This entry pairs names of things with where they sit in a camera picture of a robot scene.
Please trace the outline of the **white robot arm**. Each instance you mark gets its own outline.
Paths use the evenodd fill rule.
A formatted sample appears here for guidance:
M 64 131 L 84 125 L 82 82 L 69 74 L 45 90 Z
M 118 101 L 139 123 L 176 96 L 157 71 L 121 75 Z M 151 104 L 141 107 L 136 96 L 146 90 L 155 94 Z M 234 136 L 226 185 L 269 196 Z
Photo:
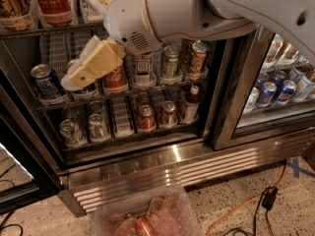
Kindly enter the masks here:
M 126 53 L 154 51 L 178 38 L 220 40 L 262 26 L 315 61 L 315 0 L 88 0 L 109 34 L 93 37 L 61 79 L 82 89 L 122 64 Z

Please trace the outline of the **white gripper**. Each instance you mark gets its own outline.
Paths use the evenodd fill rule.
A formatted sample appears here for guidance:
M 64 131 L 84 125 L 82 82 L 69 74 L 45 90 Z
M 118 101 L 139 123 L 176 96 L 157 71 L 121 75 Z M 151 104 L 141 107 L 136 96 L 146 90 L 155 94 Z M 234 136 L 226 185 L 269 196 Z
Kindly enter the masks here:
M 104 20 L 111 0 L 87 0 L 88 5 Z M 112 39 L 93 36 L 85 45 L 79 59 L 61 79 L 61 86 L 70 91 L 83 89 L 123 64 L 126 52 Z

